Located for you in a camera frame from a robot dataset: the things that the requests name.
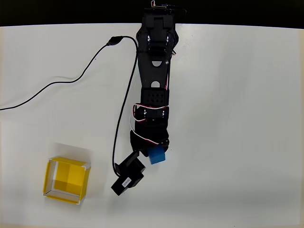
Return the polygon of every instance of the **white table surface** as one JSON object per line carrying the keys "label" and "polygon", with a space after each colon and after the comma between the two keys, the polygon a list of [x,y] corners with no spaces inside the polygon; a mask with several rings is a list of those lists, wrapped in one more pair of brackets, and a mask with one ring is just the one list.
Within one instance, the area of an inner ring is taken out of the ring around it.
{"label": "white table surface", "polygon": [[[111,36],[140,24],[0,28],[1,107],[49,82],[72,80]],[[299,31],[177,25],[171,61],[166,161],[118,197],[111,153],[133,67],[132,41],[102,51],[83,79],[55,85],[0,113],[2,222],[52,227],[227,228],[296,225],[301,218],[302,109]],[[130,152],[123,113],[116,162]],[[81,206],[42,196],[48,158],[92,163]]]}

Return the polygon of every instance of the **red and white wire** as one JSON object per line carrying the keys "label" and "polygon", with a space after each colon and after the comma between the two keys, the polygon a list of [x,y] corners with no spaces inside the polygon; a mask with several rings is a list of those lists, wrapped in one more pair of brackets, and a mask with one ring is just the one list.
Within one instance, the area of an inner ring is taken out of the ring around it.
{"label": "red and white wire", "polygon": [[137,133],[135,132],[135,130],[132,128],[132,126],[131,126],[131,118],[130,118],[130,128],[131,128],[131,130],[133,131],[134,134],[136,134],[138,137],[144,139],[145,141],[150,142],[150,143],[153,143],[154,145],[158,145],[158,144],[159,144],[159,143],[154,142],[154,141],[152,141],[152,140],[150,140],[150,139],[143,138],[142,136],[140,136],[139,134],[137,134]]}
{"label": "red and white wire", "polygon": [[143,104],[135,103],[135,104],[133,105],[133,108],[132,108],[132,114],[133,114],[134,120],[137,121],[137,122],[143,122],[143,121],[145,121],[146,119],[138,120],[138,119],[135,118],[135,107],[136,107],[136,106],[144,107],[144,108],[147,108],[147,109],[163,109],[163,108],[168,107],[168,106],[162,106],[162,107],[149,107],[149,106],[146,106],[146,105],[143,105]]}

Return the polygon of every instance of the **black cable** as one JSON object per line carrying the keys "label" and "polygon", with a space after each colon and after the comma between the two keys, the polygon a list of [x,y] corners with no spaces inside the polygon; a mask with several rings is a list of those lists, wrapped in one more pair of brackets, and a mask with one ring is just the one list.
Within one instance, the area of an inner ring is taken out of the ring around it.
{"label": "black cable", "polygon": [[46,88],[48,88],[49,86],[51,85],[54,85],[54,84],[68,84],[68,83],[74,83],[76,81],[78,81],[79,79],[82,78],[82,76],[84,75],[84,73],[86,72],[86,70],[89,68],[89,66],[91,65],[91,63],[93,62],[94,58],[99,54],[99,52],[101,52],[102,49],[104,49],[106,46],[109,46],[109,44],[106,44],[104,45],[101,49],[99,49],[97,51],[97,53],[94,55],[94,57],[91,59],[91,61],[89,62],[89,64],[86,66],[86,68],[84,69],[84,71],[82,72],[82,74],[75,80],[73,81],[69,81],[69,82],[52,82],[48,85],[46,85],[45,87],[43,87],[42,89],[39,90],[39,92],[37,92],[35,95],[33,95],[30,99],[26,100],[25,102],[22,102],[21,104],[18,104],[18,105],[15,105],[15,106],[12,106],[12,107],[7,107],[7,108],[1,108],[0,111],[3,111],[3,110],[8,110],[8,109],[13,109],[13,108],[18,108],[24,104],[26,104],[27,102],[31,101],[32,99],[34,99],[38,94],[40,94],[43,90],[45,90]]}
{"label": "black cable", "polygon": [[137,43],[136,43],[135,39],[133,37],[129,37],[129,36],[122,36],[122,38],[129,38],[129,39],[133,40],[133,42],[135,44],[135,47],[136,47],[136,56],[135,56],[134,66],[133,66],[132,73],[131,73],[131,76],[130,76],[129,84],[128,84],[128,87],[127,87],[127,91],[126,91],[125,96],[124,96],[123,105],[122,105],[122,108],[120,110],[120,114],[119,114],[119,118],[118,118],[118,122],[117,122],[117,127],[116,127],[116,132],[115,132],[115,138],[114,138],[113,154],[112,154],[112,166],[113,166],[114,173],[116,174],[117,177],[120,177],[120,175],[117,173],[117,171],[115,169],[114,155],[115,155],[116,140],[117,140],[117,135],[118,135],[118,128],[119,128],[120,120],[121,120],[122,115],[123,115],[124,105],[125,105],[125,102],[127,100],[127,96],[128,96],[129,90],[130,90],[130,86],[131,86],[131,82],[132,82],[132,78],[133,78],[133,74],[134,74],[134,71],[135,71],[137,58],[138,58],[138,46],[137,46]]}
{"label": "black cable", "polygon": [[27,102],[29,102],[29,101],[31,101],[32,99],[34,99],[34,98],[35,98],[38,94],[40,94],[43,90],[45,90],[46,88],[48,88],[49,86],[51,86],[51,85],[53,85],[53,84],[68,84],[68,83],[77,82],[79,79],[82,78],[82,76],[84,75],[84,73],[86,72],[86,70],[89,68],[89,66],[91,65],[91,63],[92,63],[93,60],[95,59],[95,57],[99,54],[99,52],[101,52],[102,49],[104,49],[106,46],[112,46],[112,45],[118,44],[123,38],[129,38],[129,39],[131,39],[131,40],[134,42],[135,47],[136,47],[136,56],[135,56],[134,66],[133,66],[132,73],[131,73],[130,80],[129,80],[129,85],[128,85],[128,87],[127,87],[127,91],[126,91],[125,96],[124,96],[123,106],[122,106],[121,111],[120,111],[120,114],[119,114],[119,118],[118,118],[118,122],[117,122],[117,127],[116,127],[116,132],[115,132],[115,138],[114,138],[113,155],[112,155],[112,165],[113,165],[114,173],[119,177],[120,175],[117,173],[117,171],[116,171],[116,169],[115,169],[114,155],[115,155],[115,146],[116,146],[116,140],[117,140],[117,134],[118,134],[119,123],[120,123],[120,120],[121,120],[121,118],[122,118],[122,114],[123,114],[123,111],[124,111],[124,105],[125,105],[125,102],[126,102],[126,99],[127,99],[128,93],[129,93],[129,90],[130,90],[131,81],[132,81],[132,78],[133,78],[133,74],[134,74],[134,71],[135,71],[135,67],[136,67],[136,63],[137,63],[137,58],[138,58],[138,46],[137,46],[137,43],[136,43],[136,41],[135,41],[135,39],[134,39],[133,37],[130,37],[130,36],[117,36],[117,37],[111,37],[111,39],[108,41],[108,43],[105,44],[102,48],[100,48],[100,49],[97,51],[97,53],[94,55],[94,57],[91,59],[91,61],[89,62],[89,64],[86,66],[86,68],[84,69],[84,71],[82,72],[82,74],[81,74],[77,79],[75,79],[75,80],[73,80],[73,81],[69,81],[69,82],[52,82],[52,83],[46,85],[45,87],[43,87],[41,90],[39,90],[39,92],[37,92],[35,95],[33,95],[30,99],[26,100],[25,102],[22,102],[21,104],[18,104],[18,105],[12,106],[12,107],[1,108],[0,111],[8,110],[8,109],[13,109],[13,108],[17,108],[17,107],[20,107],[20,106],[26,104]]}

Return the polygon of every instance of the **yellow box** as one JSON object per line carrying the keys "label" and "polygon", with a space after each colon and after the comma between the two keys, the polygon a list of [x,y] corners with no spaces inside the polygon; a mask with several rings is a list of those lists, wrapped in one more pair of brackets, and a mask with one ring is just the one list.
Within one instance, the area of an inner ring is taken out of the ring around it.
{"label": "yellow box", "polygon": [[80,204],[86,196],[91,164],[63,157],[48,160],[44,181],[45,197]]}

